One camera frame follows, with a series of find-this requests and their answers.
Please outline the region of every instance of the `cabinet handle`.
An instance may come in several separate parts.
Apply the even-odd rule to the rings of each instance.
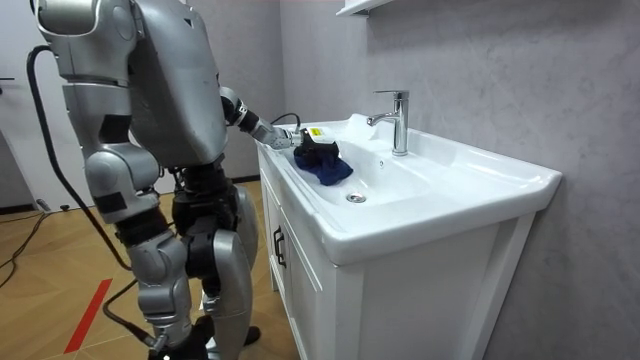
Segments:
[[[280,257],[279,251],[278,251],[278,234],[282,235],[282,228],[280,226],[278,226],[278,230],[273,232],[273,251],[276,252],[276,255],[278,256],[278,258]]]
[[[284,261],[284,254],[280,251],[280,243],[284,241],[284,234],[282,233],[282,229],[278,226],[278,230],[273,233],[273,247],[276,252],[276,257],[278,257],[278,264],[287,268],[287,262]]]

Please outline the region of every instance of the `faucet handle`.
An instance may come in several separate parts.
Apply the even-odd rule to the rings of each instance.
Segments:
[[[378,90],[374,94],[393,93],[393,101],[409,100],[409,90]]]

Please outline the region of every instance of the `drain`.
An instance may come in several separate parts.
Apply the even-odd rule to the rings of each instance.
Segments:
[[[356,203],[356,204],[361,204],[365,201],[367,201],[367,197],[360,194],[360,193],[351,193],[349,195],[347,195],[347,201],[352,202],[352,203]]]

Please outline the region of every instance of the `red tape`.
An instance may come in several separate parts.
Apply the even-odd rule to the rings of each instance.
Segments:
[[[93,298],[91,299],[91,302],[89,302],[87,310],[84,312],[84,315],[82,315],[82,319],[80,319],[80,322],[76,327],[76,331],[71,336],[69,344],[67,344],[67,348],[64,350],[64,354],[80,350],[80,346],[82,346],[84,338],[87,337],[89,328],[91,327],[93,320],[96,318],[98,310],[100,310],[100,305],[102,305],[102,301],[107,295],[107,291],[109,291],[109,286],[111,286],[112,281],[113,279],[102,280],[100,285],[98,285],[98,290],[93,294]]]

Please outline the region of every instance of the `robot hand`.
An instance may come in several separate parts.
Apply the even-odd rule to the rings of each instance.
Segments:
[[[229,88],[221,87],[220,96],[224,116],[229,125],[239,127],[240,131],[249,133],[257,141],[269,145],[275,150],[288,149],[302,143],[300,128],[290,132],[274,127],[249,110],[236,93]]]

